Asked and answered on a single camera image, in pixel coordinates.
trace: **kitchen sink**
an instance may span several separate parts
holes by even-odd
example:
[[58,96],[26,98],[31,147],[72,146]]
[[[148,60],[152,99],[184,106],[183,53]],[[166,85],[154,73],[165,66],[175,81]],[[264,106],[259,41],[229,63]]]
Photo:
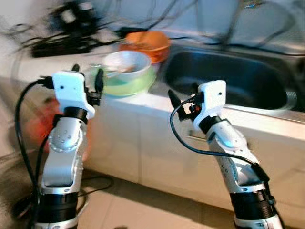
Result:
[[196,85],[226,81],[228,104],[278,109],[287,103],[285,88],[267,65],[246,58],[202,52],[175,55],[167,69],[166,82],[178,92],[191,95]]
[[225,80],[226,107],[264,114],[268,110],[304,111],[294,71],[276,54],[179,45],[170,51],[150,88],[152,94],[167,96],[171,88],[186,99],[199,84]]

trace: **orange bowl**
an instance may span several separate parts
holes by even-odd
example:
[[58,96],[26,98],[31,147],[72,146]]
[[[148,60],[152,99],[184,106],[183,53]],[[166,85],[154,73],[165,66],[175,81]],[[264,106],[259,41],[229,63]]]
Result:
[[169,54],[170,41],[160,31],[129,33],[120,50],[134,50],[146,54],[152,63],[164,61]]

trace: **wall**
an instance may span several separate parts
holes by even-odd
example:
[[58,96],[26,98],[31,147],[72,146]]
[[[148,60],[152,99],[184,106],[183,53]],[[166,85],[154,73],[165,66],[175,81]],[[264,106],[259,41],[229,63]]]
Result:
[[[0,25],[12,26],[19,23],[38,25],[41,17],[46,15],[47,8],[54,5],[55,1],[47,0],[9,0],[0,3]],[[10,57],[18,45],[0,34],[0,61]]]
[[[99,14],[103,14],[104,7],[108,0],[92,0]],[[156,0],[156,7],[152,14],[158,17],[172,0]],[[115,1],[110,7],[108,14],[118,15]],[[185,9],[191,0],[180,0],[171,10],[169,16],[179,10]],[[289,46],[291,49],[304,50],[305,43],[305,1],[304,0],[270,0],[254,9],[244,9],[236,25],[236,33],[233,43],[255,45],[281,29],[286,22],[287,13],[290,12],[296,17],[296,25],[284,35],[273,40],[269,48],[282,48]],[[234,14],[238,0],[201,0],[201,12],[203,15],[203,29],[208,33],[224,33],[227,31],[232,15]],[[132,21],[145,20],[153,5],[153,0],[121,0],[119,15]],[[111,16],[106,17],[107,21],[113,20]],[[197,35],[196,9],[195,5],[187,9],[170,26],[164,28],[170,20],[160,23],[155,29],[163,28],[171,36],[179,34]]]

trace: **white cabinet door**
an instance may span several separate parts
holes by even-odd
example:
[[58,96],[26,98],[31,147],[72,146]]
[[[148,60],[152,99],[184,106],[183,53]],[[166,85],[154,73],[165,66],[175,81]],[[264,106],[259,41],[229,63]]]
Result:
[[[190,121],[178,122],[177,131],[186,138]],[[186,149],[169,126],[169,114],[155,111],[153,116],[140,116],[141,183],[180,196],[198,199],[199,155]]]
[[[176,117],[175,123],[188,144],[208,149],[203,134],[190,132],[193,130],[190,121],[179,123]],[[284,220],[296,227],[305,225],[305,172],[300,169],[305,163],[304,143],[252,129],[239,129],[271,179],[270,187]],[[154,116],[140,116],[140,132],[143,185],[233,209],[215,158],[198,155],[182,146],[170,129],[169,113],[155,111]],[[287,177],[291,171],[298,173]]]
[[92,151],[85,167],[138,182],[138,156],[137,113],[121,108],[115,101],[103,101],[92,119]]

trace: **white bowl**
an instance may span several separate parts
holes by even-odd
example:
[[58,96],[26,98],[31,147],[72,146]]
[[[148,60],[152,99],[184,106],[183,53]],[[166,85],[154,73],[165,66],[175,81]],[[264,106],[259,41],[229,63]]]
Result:
[[129,82],[144,75],[151,66],[151,61],[148,56],[141,52],[119,51],[107,55],[102,64],[107,68],[106,73],[107,70],[117,71],[120,69],[128,69],[131,66],[134,67],[132,72],[115,73],[114,77]]

